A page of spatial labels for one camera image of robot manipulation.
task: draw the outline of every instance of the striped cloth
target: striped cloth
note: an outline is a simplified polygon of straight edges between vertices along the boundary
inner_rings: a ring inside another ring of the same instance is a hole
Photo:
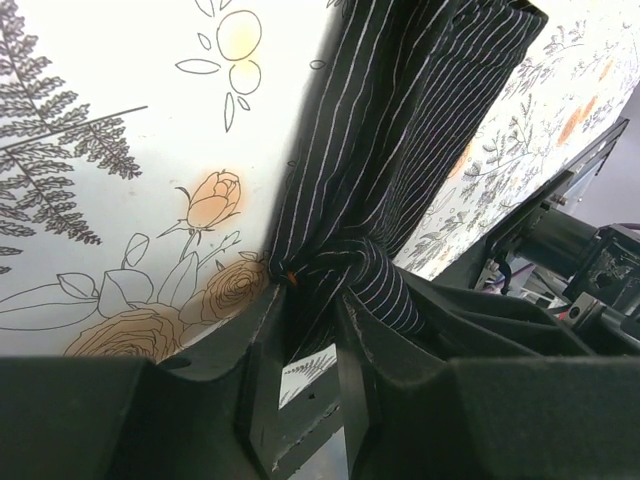
[[[392,259],[546,21],[524,0],[351,1],[276,219],[289,360],[333,341],[344,288],[401,333],[427,328]]]

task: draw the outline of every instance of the fabric fold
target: fabric fold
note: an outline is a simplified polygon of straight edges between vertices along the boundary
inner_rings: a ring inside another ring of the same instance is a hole
[[[518,0],[353,0],[273,239],[289,359],[333,341],[350,288],[404,334],[428,328],[392,259],[413,233],[546,16]]]

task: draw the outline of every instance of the yellow circle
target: yellow circle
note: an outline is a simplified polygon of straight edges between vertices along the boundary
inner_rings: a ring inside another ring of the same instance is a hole
[[[248,10],[233,12],[224,17],[216,32],[220,53],[233,62],[251,55],[261,38],[260,20]]]
[[[252,60],[236,63],[229,69],[229,83],[241,95],[255,92],[260,86],[261,78],[260,67]]]

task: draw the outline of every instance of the floral tablecloth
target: floral tablecloth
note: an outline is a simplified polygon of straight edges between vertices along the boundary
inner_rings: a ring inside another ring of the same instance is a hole
[[[638,2],[551,21],[396,263],[433,278],[617,118]],[[155,360],[266,285],[272,213],[348,0],[0,0],[0,354]],[[281,403],[335,362],[287,368]]]

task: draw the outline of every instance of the fern drawing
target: fern drawing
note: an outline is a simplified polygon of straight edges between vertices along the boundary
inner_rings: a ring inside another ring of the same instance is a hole
[[[89,120],[90,104],[64,90],[60,77],[43,74],[51,61],[34,56],[35,35],[24,33],[15,0],[0,0],[0,235],[29,237],[36,225],[85,244],[100,238],[71,201],[74,185],[65,174],[74,158],[85,158],[125,180],[140,176],[129,155],[122,116],[139,107]],[[0,257],[21,249],[0,246]],[[0,266],[0,274],[10,267]]]

